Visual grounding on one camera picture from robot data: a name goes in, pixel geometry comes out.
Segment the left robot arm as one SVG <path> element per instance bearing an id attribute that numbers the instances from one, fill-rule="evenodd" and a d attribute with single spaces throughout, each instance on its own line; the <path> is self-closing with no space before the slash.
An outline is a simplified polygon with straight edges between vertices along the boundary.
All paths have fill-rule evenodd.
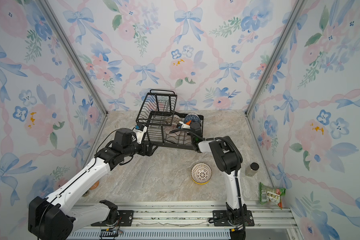
<path id="1" fill-rule="evenodd" d="M 118 206 L 108 200 L 72 211 L 76 202 L 115 167 L 127 164 L 134 155 L 146 154 L 142 144 L 147 127 L 115 130 L 114 140 L 98 150 L 94 158 L 62 187 L 46 197 L 35 197 L 29 204 L 28 230 L 39 240 L 65 240 L 76 230 L 94 223 L 114 227 L 121 221 Z"/>

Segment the white lattice yellow bowl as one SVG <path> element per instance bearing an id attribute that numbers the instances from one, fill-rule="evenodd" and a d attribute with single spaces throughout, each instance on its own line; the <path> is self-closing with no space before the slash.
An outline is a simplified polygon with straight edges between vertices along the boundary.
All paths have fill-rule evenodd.
<path id="1" fill-rule="evenodd" d="M 205 163 L 195 164 L 191 170 L 191 177 L 195 183 L 204 185 L 210 181 L 212 177 L 212 169 Z"/>

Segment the brown checker pattern bowl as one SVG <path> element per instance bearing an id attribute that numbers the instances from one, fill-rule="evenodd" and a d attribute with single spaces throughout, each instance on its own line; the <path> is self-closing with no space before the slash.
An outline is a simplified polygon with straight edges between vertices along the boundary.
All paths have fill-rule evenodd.
<path id="1" fill-rule="evenodd" d="M 182 118 L 180 118 L 179 116 L 174 116 L 172 125 L 177 125 L 180 121 L 182 121 Z"/>

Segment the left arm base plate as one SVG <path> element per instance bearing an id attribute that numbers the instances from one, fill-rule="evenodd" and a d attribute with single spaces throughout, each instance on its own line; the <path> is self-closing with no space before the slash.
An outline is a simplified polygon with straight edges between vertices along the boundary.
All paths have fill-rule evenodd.
<path id="1" fill-rule="evenodd" d="M 118 211 L 118 215 L 115 218 L 115 222 L 110 224 L 109 221 L 97 222 L 91 224 L 91 227 L 130 227 L 134 218 L 133 210 L 121 210 Z"/>

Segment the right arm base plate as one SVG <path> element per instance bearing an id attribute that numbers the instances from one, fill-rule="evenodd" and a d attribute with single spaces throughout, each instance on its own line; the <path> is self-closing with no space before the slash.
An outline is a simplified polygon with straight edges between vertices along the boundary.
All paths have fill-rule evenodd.
<path id="1" fill-rule="evenodd" d="M 247 213 L 245 214 L 244 220 L 245 220 L 246 227 L 254 227 L 255 226 L 254 217 L 253 217 L 253 214 L 251 211 L 249 211 L 249 210 L 247 211 Z M 237 227 L 242 224 L 242 221 L 239 220 L 238 224 L 232 224 L 229 221 L 226 211 L 214 210 L 213 217 L 209 218 L 208 223 L 213 224 L 215 227 Z"/>

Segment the blue triangle pattern bowl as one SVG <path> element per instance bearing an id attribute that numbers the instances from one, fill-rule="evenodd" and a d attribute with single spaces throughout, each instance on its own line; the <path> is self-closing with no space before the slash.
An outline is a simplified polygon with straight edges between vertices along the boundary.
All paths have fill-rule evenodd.
<path id="1" fill-rule="evenodd" d="M 195 123 L 200 123 L 201 122 L 201 119 L 198 115 L 196 114 L 188 114 L 186 115 L 186 117 L 184 118 L 184 121 L 185 123 L 192 120 L 192 122 L 195 122 Z"/>

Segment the pink striped bowl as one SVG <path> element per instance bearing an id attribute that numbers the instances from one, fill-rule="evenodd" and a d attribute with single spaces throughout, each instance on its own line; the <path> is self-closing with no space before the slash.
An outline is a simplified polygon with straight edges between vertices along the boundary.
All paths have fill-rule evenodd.
<path id="1" fill-rule="evenodd" d="M 171 126 L 166 126 L 164 128 L 165 133 L 171 137 L 175 137 L 175 136 L 179 136 L 180 135 L 180 131 L 178 131 L 178 127 L 176 125 L 171 125 Z"/>

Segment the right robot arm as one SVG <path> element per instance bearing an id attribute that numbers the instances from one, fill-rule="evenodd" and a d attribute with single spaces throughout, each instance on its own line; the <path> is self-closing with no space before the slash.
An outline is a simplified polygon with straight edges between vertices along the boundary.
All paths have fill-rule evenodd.
<path id="1" fill-rule="evenodd" d="M 229 136 L 205 139 L 199 122 L 191 122 L 190 135 L 197 152 L 211 153 L 222 172 L 227 190 L 227 217 L 233 226 L 244 226 L 247 207 L 244 203 L 240 173 L 243 157 Z"/>

